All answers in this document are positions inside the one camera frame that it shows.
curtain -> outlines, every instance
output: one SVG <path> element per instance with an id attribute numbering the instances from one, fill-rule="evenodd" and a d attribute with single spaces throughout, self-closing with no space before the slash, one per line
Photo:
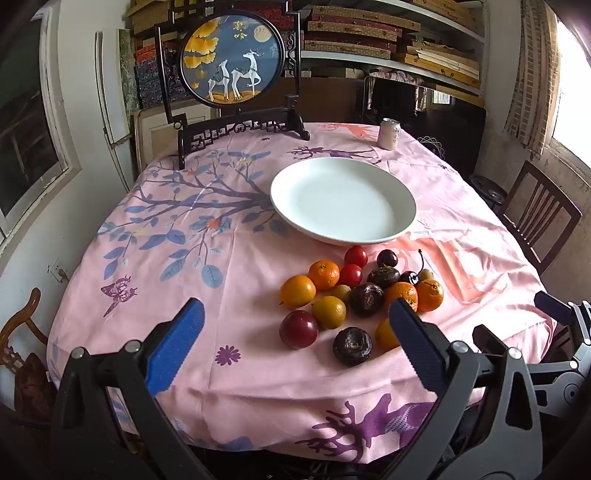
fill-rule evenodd
<path id="1" fill-rule="evenodd" d="M 505 130 L 541 156 L 558 97 L 557 21 L 543 0 L 521 0 L 519 69 Z"/>

chair back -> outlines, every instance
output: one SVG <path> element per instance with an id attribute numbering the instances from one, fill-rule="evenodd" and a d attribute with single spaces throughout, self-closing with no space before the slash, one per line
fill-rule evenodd
<path id="1" fill-rule="evenodd" d="M 525 210 L 521 214 L 521 218 L 517 223 L 513 223 L 507 217 L 506 210 L 528 174 L 535 178 L 536 185 Z M 558 236 L 556 242 L 550 247 L 545 257 L 540 259 L 534 251 L 534 244 L 548 229 L 560 209 L 566 211 L 570 216 L 570 220 Z M 507 230 L 517 239 L 527 260 L 529 260 L 541 275 L 569 239 L 574 228 L 579 223 L 582 214 L 577 206 L 560 190 L 558 185 L 536 168 L 533 163 L 526 161 L 509 192 L 507 200 L 499 209 L 498 215 L 501 218 L 501 222 L 507 227 Z"/>

deer embroidery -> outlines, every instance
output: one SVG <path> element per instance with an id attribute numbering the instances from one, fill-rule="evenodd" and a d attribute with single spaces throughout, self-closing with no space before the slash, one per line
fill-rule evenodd
<path id="1" fill-rule="evenodd" d="M 244 58 L 251 61 L 251 66 L 248 70 L 246 69 L 233 69 L 232 70 L 232 90 L 234 91 L 234 98 L 242 98 L 240 91 L 237 88 L 238 80 L 241 78 L 249 79 L 251 82 L 247 84 L 247 87 L 252 87 L 252 96 L 255 96 L 255 86 L 261 82 L 261 77 L 257 73 L 257 66 L 255 57 L 260 57 L 261 54 L 250 50 L 248 53 L 243 55 Z"/>
<path id="2" fill-rule="evenodd" d="M 207 84 L 209 85 L 209 99 L 212 102 L 215 101 L 213 98 L 213 89 L 216 85 L 223 85 L 223 98 L 224 100 L 230 99 L 230 97 L 228 96 L 228 83 L 230 83 L 230 74 L 226 69 L 226 63 L 228 63 L 228 61 L 224 60 L 223 62 L 219 63 L 216 68 L 216 75 L 219 74 L 221 70 L 222 77 L 220 78 L 219 76 L 213 76 L 207 82 Z"/>

cherry stem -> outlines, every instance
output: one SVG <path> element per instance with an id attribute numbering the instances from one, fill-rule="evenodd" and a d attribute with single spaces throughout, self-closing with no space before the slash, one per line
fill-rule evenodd
<path id="1" fill-rule="evenodd" d="M 421 261 L 423 262 L 421 265 L 421 270 L 423 270 L 423 268 L 425 268 L 425 257 L 423 257 L 423 251 L 420 248 L 418 249 L 418 254 L 421 256 Z"/>

round table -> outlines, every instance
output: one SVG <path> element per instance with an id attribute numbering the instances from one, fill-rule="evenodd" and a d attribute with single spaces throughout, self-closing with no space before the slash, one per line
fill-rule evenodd
<path id="1" fill-rule="evenodd" d="M 398 148 L 387 151 L 376 144 L 378 127 L 306 128 L 308 142 L 291 133 L 230 134 L 188 156 L 186 170 L 175 170 L 176 156 L 165 155 L 141 174 L 63 297 L 48 348 L 56 383 L 74 347 L 104 353 L 143 340 L 195 297 L 205 305 L 204 328 L 171 388 L 157 395 L 187 443 L 364 463 L 406 445 L 435 396 L 401 348 L 375 348 L 369 361 L 347 368 L 332 353 L 340 329 L 321 332 L 302 350 L 279 338 L 288 313 L 278 301 L 282 283 L 317 260 L 341 265 L 346 251 L 288 226 L 269 199 L 282 168 L 322 156 L 370 162 L 416 199 L 409 231 L 366 249 L 365 274 L 383 248 L 397 252 L 401 271 L 416 270 L 422 249 L 444 287 L 443 304 L 422 314 L 424 321 L 470 346 L 473 328 L 484 324 L 528 362 L 540 360 L 555 327 L 533 306 L 540 279 L 457 172 L 404 131 Z M 342 328 L 373 336 L 384 317 L 349 313 Z M 111 394 L 124 428 L 134 431 L 124 398 Z"/>

